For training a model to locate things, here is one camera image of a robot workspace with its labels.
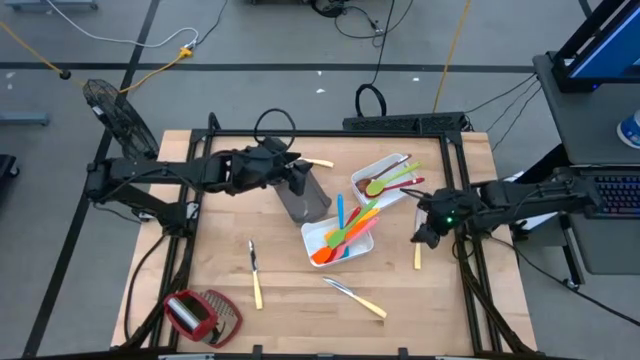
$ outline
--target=concrete floor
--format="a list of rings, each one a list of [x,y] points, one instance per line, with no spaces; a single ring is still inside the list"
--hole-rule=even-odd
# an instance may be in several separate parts
[[[308,7],[294,5],[293,0],[263,2],[252,7],[231,0],[219,28],[186,63],[372,64],[377,60],[370,41],[341,36],[331,20]],[[388,1],[354,3],[384,23]],[[151,0],[110,0],[100,1],[97,12],[67,11],[97,35],[135,39],[150,4]],[[392,22],[407,4],[407,0],[397,1],[400,10],[394,12]],[[204,31],[221,5],[219,0],[163,0],[148,41],[161,40],[182,26]],[[443,64],[463,7],[463,0],[417,0],[404,23],[389,35],[383,62]],[[341,24],[345,30],[366,34],[368,25],[362,20],[350,14]],[[475,1],[453,63],[530,66],[533,55],[557,49],[583,20],[577,0]],[[56,14],[14,13],[0,7],[0,21],[52,61],[122,65],[118,70],[74,70],[78,79],[101,78],[119,86],[133,52],[128,45],[90,40]],[[140,62],[170,61],[190,36],[181,35],[159,49],[145,49]],[[103,128],[71,82],[61,82],[50,71],[3,65],[34,59],[4,33],[0,45],[0,108],[47,111],[52,118],[48,127],[0,127],[0,153],[18,156],[22,167],[0,208],[0,286],[4,290],[0,358],[10,358],[22,355],[80,198],[85,166],[95,155]],[[507,72],[478,67],[477,72],[450,73],[438,110],[470,109],[527,76],[503,70]],[[136,71],[134,81],[147,72]],[[129,100],[157,138],[167,129],[204,127],[209,111],[216,112],[225,128],[250,128],[262,111],[276,106],[288,110],[298,128],[339,129],[344,117],[355,115],[355,89],[372,75],[369,71],[169,71],[132,92]],[[390,114],[424,113],[431,111],[439,79],[438,72],[382,72],[376,86],[384,92]],[[516,94],[474,112],[476,130],[487,129]],[[372,98],[363,101],[364,108],[376,109]],[[493,143],[518,110],[515,106],[494,127]],[[538,95],[494,154],[499,175],[528,168],[558,143],[549,109]],[[111,146],[111,154],[118,152],[117,146]],[[89,210],[40,355],[108,347],[136,235],[135,225]],[[521,248],[543,268],[564,278],[567,268],[561,250],[545,247],[560,238],[557,228],[545,226]],[[527,265],[521,274],[542,351],[589,359],[636,357],[640,351],[640,343],[633,341],[640,334],[637,328],[577,298]],[[582,291],[640,317],[640,277],[587,275]]]

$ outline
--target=electric fan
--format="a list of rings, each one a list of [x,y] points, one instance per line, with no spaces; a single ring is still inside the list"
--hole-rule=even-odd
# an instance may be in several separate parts
[[[104,80],[89,80],[82,92],[98,120],[131,160],[158,157],[158,143],[140,115],[118,90]]]

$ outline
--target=wooden table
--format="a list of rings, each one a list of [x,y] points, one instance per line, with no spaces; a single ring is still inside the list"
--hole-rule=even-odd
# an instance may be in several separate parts
[[[184,161],[189,131],[167,131],[160,159]],[[496,172],[487,135],[463,134],[471,182],[495,179]],[[244,148],[250,137],[215,137],[213,151]],[[451,159],[459,184],[454,148]],[[391,153],[411,153],[427,181],[422,190],[445,187],[443,164],[436,139],[423,138],[317,138],[298,137],[292,151],[308,158],[335,162],[335,168],[314,167],[318,182],[332,199],[338,192],[345,208],[358,205],[349,186],[351,174]],[[179,186],[153,185],[150,193],[165,201],[176,201]],[[422,270],[413,269],[415,200],[406,199],[381,213],[372,231],[374,250],[358,259],[317,270],[310,263],[300,229],[286,213],[272,188],[253,190],[235,197],[207,194],[197,234],[189,288],[215,289],[240,309],[245,322],[238,336],[219,352],[250,353],[262,344],[265,353],[397,354],[407,347],[413,355],[471,355],[467,313],[457,261],[451,255],[453,236],[442,239],[435,250],[422,250]],[[336,214],[335,206],[330,216]],[[142,225],[131,272],[158,239],[157,223]],[[495,235],[509,240],[506,228]],[[264,309],[255,309],[247,240],[253,238],[260,269]],[[144,319],[153,304],[162,277],[165,241],[145,263],[136,280],[131,308],[131,327]],[[520,273],[513,250],[485,241],[485,259],[496,307],[525,344],[535,348],[535,339]],[[382,321],[366,308],[328,286],[328,275],[349,286],[365,299],[385,309]],[[478,318],[486,323],[481,307]],[[113,335],[113,344],[123,342],[123,303]],[[486,326],[481,326],[483,344],[490,349]],[[167,343],[168,331],[163,331]],[[211,351],[202,343],[181,338],[179,351]]]

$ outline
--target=wheel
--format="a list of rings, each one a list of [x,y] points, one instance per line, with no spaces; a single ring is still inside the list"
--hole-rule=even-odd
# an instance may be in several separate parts
[[[20,175],[20,168],[14,166],[11,171],[9,171],[9,176],[11,176],[12,178],[16,178],[18,177],[18,175]]]
[[[573,282],[573,280],[571,280],[571,279],[564,279],[564,280],[562,280],[562,284],[563,284],[564,286],[568,287],[568,288],[569,288],[569,289],[571,289],[571,290],[574,290],[574,291],[578,291],[578,290],[580,290],[580,285],[579,285],[579,284],[575,284],[575,283]]]

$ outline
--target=grater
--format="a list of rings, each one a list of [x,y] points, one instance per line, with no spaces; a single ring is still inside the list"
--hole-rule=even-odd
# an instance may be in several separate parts
[[[220,348],[240,329],[242,315],[226,296],[214,290],[183,290],[167,296],[164,311],[173,327],[191,341]]]

